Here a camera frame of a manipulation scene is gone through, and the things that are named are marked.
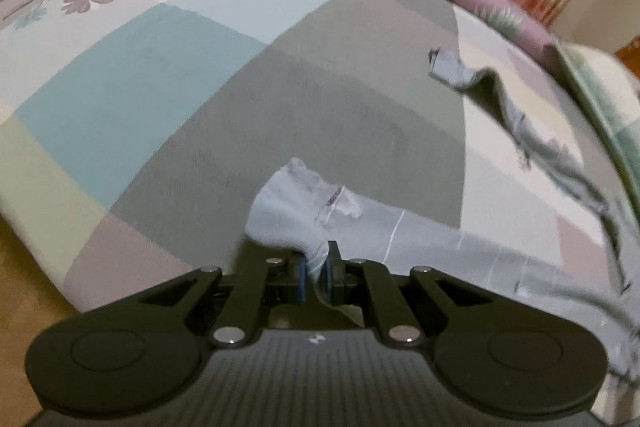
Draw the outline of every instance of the light blue square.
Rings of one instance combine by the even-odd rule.
[[[270,44],[328,0],[171,0],[229,28]]]
[[[110,208],[165,140],[264,47],[160,4],[79,55],[17,113],[70,178]]]

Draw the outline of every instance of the ribbed black surface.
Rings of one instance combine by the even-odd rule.
[[[185,393],[153,411],[111,421],[44,412],[33,427],[597,427],[587,413],[514,422],[452,396],[424,359],[373,333],[268,330],[253,346],[220,350]]]

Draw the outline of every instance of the silver screw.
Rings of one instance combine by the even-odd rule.
[[[212,336],[220,344],[237,344],[244,339],[244,331],[235,326],[225,326],[214,331]]]
[[[420,338],[420,330],[413,326],[401,324],[391,328],[389,330],[389,336],[395,341],[409,343]]]

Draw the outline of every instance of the wall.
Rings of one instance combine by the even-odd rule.
[[[550,29],[612,53],[640,34],[640,0],[570,0]]]

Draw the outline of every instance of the pillow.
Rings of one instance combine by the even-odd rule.
[[[556,41],[568,81],[611,155],[640,215],[640,102],[638,79],[616,57]]]

